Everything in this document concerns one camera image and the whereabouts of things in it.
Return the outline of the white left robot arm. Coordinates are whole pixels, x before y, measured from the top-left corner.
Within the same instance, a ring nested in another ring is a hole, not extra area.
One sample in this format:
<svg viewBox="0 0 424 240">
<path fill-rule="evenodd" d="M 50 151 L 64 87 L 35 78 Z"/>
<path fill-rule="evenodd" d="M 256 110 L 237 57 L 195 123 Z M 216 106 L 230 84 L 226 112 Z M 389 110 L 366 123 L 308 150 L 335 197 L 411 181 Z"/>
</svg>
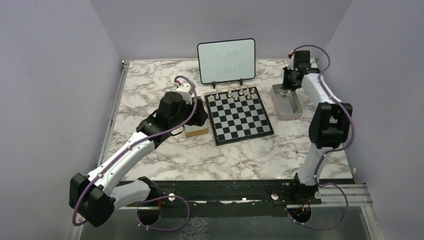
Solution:
<svg viewBox="0 0 424 240">
<path fill-rule="evenodd" d="M 99 227 L 115 209 L 138 201 L 147 206 L 155 203 L 156 186 L 147 177 L 138 178 L 129 186 L 118 186 L 119 181 L 171 137 L 174 130 L 184 126 L 201 127 L 207 118 L 201 97 L 166 92 L 158 108 L 139 123 L 130 139 L 111 158 L 89 173 L 78 172 L 70 179 L 72 224 L 81 226 L 88 222 Z"/>
</svg>

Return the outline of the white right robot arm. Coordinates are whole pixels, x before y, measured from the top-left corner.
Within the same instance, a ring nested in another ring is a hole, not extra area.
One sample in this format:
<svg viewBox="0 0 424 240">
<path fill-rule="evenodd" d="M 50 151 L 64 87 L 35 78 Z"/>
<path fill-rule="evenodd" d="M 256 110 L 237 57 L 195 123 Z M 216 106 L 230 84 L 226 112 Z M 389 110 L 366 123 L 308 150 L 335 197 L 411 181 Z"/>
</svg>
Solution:
<svg viewBox="0 0 424 240">
<path fill-rule="evenodd" d="M 310 148 L 288 190 L 289 199 L 300 204 L 315 197 L 329 156 L 347 141 L 353 107 L 333 94 L 316 68 L 284 67 L 281 88 L 292 92 L 303 88 L 316 105 L 308 129 Z"/>
</svg>

